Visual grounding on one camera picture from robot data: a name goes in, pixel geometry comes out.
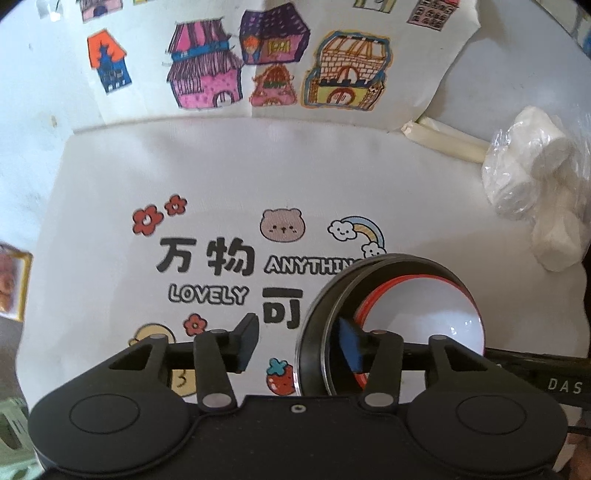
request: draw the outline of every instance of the pink house drawing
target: pink house drawing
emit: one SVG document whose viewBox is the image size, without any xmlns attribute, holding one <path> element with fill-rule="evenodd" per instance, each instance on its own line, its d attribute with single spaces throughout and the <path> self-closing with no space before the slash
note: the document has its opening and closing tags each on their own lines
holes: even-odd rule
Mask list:
<svg viewBox="0 0 591 480">
<path fill-rule="evenodd" d="M 296 92 L 291 84 L 293 76 L 285 65 L 272 65 L 252 80 L 256 84 L 250 98 L 252 106 L 285 106 L 297 102 Z"/>
<path fill-rule="evenodd" d="M 243 62 L 230 51 L 222 19 L 177 25 L 167 82 L 180 108 L 218 108 L 242 99 Z"/>
<path fill-rule="evenodd" d="M 78 2 L 84 23 L 123 8 L 121 0 L 78 0 Z"/>
</svg>

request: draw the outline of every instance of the strawberry print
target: strawberry print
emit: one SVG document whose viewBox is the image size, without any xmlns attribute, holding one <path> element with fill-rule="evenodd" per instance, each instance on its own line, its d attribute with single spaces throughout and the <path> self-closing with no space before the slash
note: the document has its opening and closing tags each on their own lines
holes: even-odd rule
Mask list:
<svg viewBox="0 0 591 480">
<path fill-rule="evenodd" d="M 269 360 L 267 387 L 275 395 L 285 396 L 295 393 L 294 368 L 287 363 L 287 360 L 281 362 L 277 358 Z"/>
</svg>

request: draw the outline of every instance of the white tissue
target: white tissue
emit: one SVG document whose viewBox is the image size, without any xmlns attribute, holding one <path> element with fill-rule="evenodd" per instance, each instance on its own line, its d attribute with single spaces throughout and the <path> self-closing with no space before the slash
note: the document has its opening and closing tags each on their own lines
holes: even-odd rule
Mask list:
<svg viewBox="0 0 591 480">
<path fill-rule="evenodd" d="M 531 250 L 546 270 L 562 271 L 582 260 L 583 231 L 583 224 L 570 210 L 559 206 L 543 209 L 535 219 Z"/>
<path fill-rule="evenodd" d="M 573 141 L 542 109 L 526 107 L 509 130 L 509 150 L 529 175 L 552 175 L 574 151 Z"/>
<path fill-rule="evenodd" d="M 578 210 L 584 210 L 591 198 L 591 164 L 576 150 L 554 173 L 555 178 L 577 199 Z"/>
<path fill-rule="evenodd" d="M 577 203 L 575 192 L 555 177 L 550 177 L 543 182 L 537 210 L 560 207 L 577 213 Z"/>
<path fill-rule="evenodd" d="M 482 184 L 496 212 L 515 220 L 535 205 L 541 193 L 541 183 L 525 172 L 507 147 L 488 151 Z"/>
</svg>

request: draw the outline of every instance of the purple house drawing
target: purple house drawing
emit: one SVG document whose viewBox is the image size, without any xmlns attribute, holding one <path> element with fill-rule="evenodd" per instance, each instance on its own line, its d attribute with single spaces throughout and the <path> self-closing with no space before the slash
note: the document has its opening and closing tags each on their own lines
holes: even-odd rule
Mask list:
<svg viewBox="0 0 591 480">
<path fill-rule="evenodd" d="M 240 45 L 248 65 L 300 61 L 309 40 L 310 29 L 291 2 L 242 16 Z"/>
<path fill-rule="evenodd" d="M 221 18 L 177 25 L 166 81 L 180 108 L 218 108 L 242 99 L 243 62 L 230 51 L 229 39 Z"/>
</svg>

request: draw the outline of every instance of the white bowl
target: white bowl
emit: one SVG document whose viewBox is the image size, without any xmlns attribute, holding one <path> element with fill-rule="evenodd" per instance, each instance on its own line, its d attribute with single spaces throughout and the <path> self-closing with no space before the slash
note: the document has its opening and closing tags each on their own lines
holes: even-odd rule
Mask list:
<svg viewBox="0 0 591 480">
<path fill-rule="evenodd" d="M 484 328 L 472 299 L 454 283 L 433 275 L 406 275 L 379 286 L 359 306 L 355 321 L 367 332 L 388 330 L 411 343 L 427 343 L 439 333 L 484 353 Z M 356 378 L 365 386 L 364 376 Z M 402 372 L 400 403 L 423 390 L 424 372 Z"/>
</svg>

